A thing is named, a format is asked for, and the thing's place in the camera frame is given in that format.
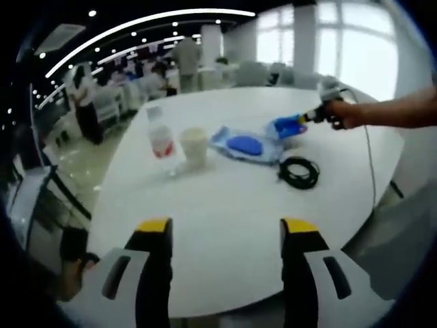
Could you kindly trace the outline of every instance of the plastic cup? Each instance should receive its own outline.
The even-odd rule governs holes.
[[[206,164],[208,136],[202,128],[188,128],[180,134],[180,144],[191,169],[199,169]]]

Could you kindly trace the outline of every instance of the hand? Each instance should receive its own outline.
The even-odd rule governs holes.
[[[365,124],[363,111],[358,104],[334,100],[326,107],[326,111],[341,119],[345,128],[356,128]]]

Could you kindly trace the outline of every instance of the table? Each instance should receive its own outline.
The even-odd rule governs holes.
[[[123,247],[135,227],[172,217],[173,281],[170,317],[204,316],[240,308],[282,290],[279,220],[315,223],[331,249],[341,249],[372,209],[372,185],[363,128],[333,131],[312,124],[289,153],[320,166],[308,191],[278,182],[275,168],[208,151],[202,172],[165,178],[147,140],[145,108],[160,105],[176,136],[190,126],[209,133],[222,125],[261,132],[264,124],[320,104],[309,90],[249,87],[183,94],[142,106],[116,150],[102,183],[88,250],[105,255]],[[376,200],[388,187],[404,141],[393,128],[369,127]],[[178,154],[183,159],[182,151]]]

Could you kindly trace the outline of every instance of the red label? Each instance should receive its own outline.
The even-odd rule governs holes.
[[[173,142],[169,143],[169,145],[163,151],[159,151],[157,149],[153,149],[153,153],[159,159],[173,154],[173,151],[174,151],[174,144],[173,144]]]

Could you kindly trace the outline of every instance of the dark pants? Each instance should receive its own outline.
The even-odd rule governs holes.
[[[93,144],[101,144],[103,130],[97,121],[96,109],[92,104],[76,109],[76,119],[82,135]]]

